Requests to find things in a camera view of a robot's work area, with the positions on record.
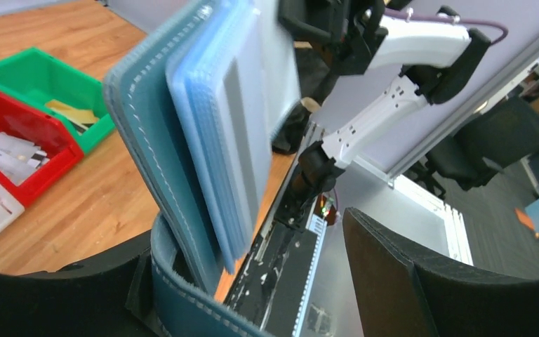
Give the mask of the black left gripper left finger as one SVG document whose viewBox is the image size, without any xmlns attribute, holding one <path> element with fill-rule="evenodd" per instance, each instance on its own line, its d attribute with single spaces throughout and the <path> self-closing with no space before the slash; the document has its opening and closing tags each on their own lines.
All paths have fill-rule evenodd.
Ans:
<svg viewBox="0 0 539 337">
<path fill-rule="evenodd" d="M 157 336 L 150 235 L 55 272 L 0 274 L 0 336 Z"/>
</svg>

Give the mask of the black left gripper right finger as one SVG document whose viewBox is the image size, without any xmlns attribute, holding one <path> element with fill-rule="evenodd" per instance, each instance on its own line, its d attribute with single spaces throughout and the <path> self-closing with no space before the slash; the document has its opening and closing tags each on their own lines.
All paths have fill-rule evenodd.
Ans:
<svg viewBox="0 0 539 337">
<path fill-rule="evenodd" d="M 365 336 L 539 336 L 539 279 L 462 263 L 353 207 L 342 229 Z"/>
</svg>

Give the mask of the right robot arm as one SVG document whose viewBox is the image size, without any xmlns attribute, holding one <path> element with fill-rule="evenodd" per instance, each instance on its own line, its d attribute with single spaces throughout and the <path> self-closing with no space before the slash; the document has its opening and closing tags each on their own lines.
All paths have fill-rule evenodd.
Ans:
<svg viewBox="0 0 539 337">
<path fill-rule="evenodd" d="M 477 21 L 447 6 L 419 16 L 383 1 L 281 1 L 278 19 L 337 77 L 400 67 L 373 102 L 299 156 L 291 180 L 296 190 L 333 187 L 358 153 L 400 119 L 454 98 L 492 44 Z"/>
</svg>

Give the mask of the blue card holder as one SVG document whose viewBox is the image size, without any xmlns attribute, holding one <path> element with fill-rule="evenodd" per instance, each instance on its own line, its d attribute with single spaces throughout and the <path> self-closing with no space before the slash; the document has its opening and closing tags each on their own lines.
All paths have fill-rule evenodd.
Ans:
<svg viewBox="0 0 539 337">
<path fill-rule="evenodd" d="M 154 321 L 165 336 L 272 336 L 215 299 L 247 254 L 271 144 L 300 99 L 277 1 L 181 1 L 102 84 L 160 212 L 150 232 Z"/>
</svg>

